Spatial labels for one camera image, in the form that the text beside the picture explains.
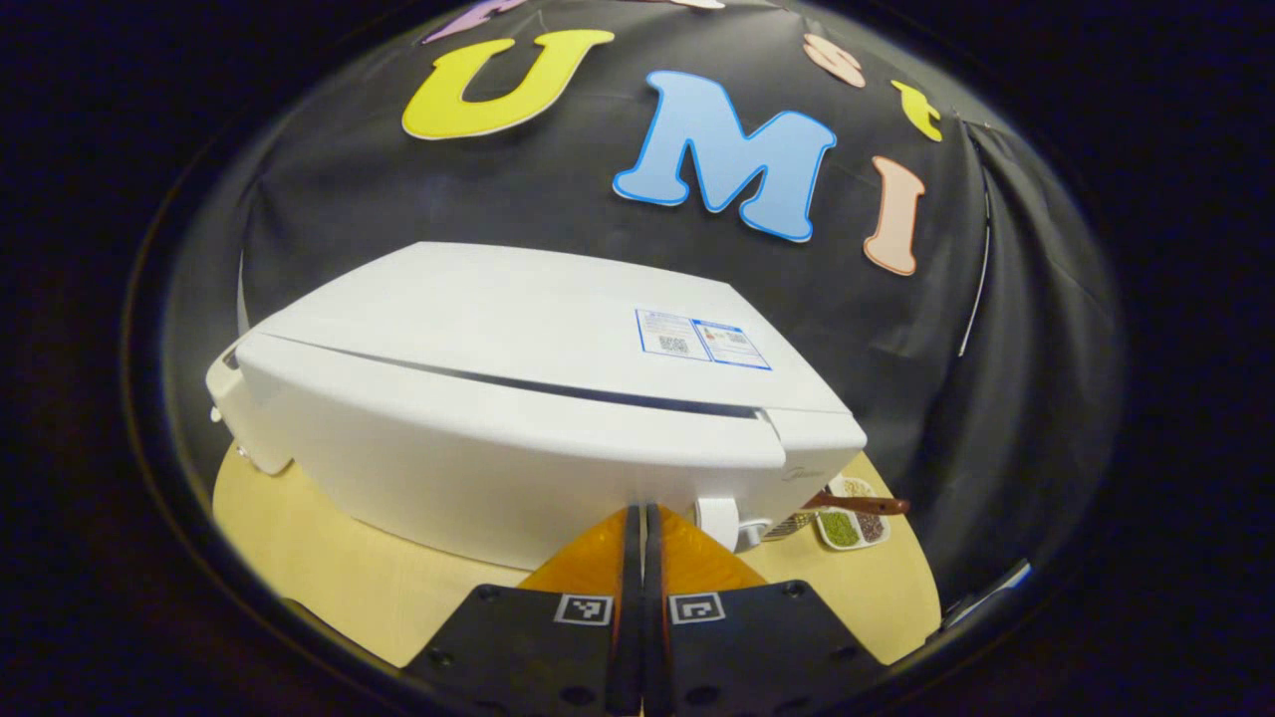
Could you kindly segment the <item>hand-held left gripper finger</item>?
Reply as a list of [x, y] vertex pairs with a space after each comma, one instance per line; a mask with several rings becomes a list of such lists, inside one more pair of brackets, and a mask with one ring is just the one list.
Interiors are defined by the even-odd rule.
[[629, 506], [520, 586], [476, 586], [402, 676], [464, 716], [639, 714], [641, 537]]
[[654, 504], [645, 522], [646, 716], [835, 716], [870, 702], [887, 667], [810, 582], [676, 592], [674, 522]]

